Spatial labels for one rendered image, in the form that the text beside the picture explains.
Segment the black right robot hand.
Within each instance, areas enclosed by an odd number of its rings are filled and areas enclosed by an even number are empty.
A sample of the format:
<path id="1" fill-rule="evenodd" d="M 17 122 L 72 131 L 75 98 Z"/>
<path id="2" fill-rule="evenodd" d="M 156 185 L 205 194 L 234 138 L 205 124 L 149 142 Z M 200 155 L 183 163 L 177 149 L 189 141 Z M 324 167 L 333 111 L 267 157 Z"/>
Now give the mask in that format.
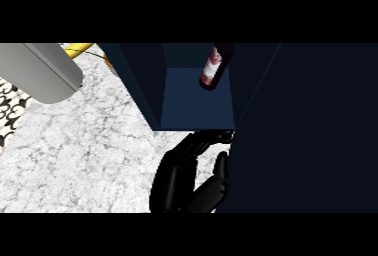
<path id="1" fill-rule="evenodd" d="M 212 175 L 194 187 L 197 156 L 214 144 L 230 144 L 231 130 L 190 133 L 160 159 L 149 195 L 152 213 L 211 213 L 227 192 L 227 152 L 215 158 Z"/>

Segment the dark blue cabinet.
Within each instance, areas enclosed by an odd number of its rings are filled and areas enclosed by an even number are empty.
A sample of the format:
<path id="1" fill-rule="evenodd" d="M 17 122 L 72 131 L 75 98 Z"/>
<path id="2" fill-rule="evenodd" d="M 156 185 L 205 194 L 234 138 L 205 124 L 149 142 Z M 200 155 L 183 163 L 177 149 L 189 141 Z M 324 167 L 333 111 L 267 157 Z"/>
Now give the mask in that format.
<path id="1" fill-rule="evenodd" d="M 237 43 L 211 91 L 199 85 L 209 43 L 103 43 L 100 48 L 150 129 L 194 131 L 236 127 L 280 46 Z"/>

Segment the dark blue cabinet door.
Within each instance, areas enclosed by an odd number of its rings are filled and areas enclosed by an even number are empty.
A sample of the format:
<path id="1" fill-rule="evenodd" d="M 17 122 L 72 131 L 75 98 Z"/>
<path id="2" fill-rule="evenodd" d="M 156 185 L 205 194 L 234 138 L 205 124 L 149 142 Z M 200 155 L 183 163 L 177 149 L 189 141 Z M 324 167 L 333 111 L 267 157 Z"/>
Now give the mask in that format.
<path id="1" fill-rule="evenodd" d="M 378 212 L 378 43 L 279 47 L 227 183 L 220 213 Z"/>

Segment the black and white patterned mat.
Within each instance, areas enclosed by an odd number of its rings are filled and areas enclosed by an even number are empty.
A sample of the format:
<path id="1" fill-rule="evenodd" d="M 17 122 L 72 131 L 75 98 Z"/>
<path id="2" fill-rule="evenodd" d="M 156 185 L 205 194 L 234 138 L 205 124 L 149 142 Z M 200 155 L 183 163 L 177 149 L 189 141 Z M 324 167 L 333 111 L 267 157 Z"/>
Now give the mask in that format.
<path id="1" fill-rule="evenodd" d="M 31 96 L 0 77 L 0 154 L 8 145 Z"/>

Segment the yellow object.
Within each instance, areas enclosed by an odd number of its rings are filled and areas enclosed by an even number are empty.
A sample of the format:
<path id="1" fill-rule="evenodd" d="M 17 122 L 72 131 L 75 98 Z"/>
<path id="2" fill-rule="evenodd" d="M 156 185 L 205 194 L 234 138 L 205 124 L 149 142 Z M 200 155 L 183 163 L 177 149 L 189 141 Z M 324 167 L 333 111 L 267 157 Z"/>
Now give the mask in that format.
<path id="1" fill-rule="evenodd" d="M 91 43 L 72 43 L 66 48 L 64 48 L 64 53 L 69 56 L 70 59 L 78 57 L 87 49 L 93 46 Z"/>

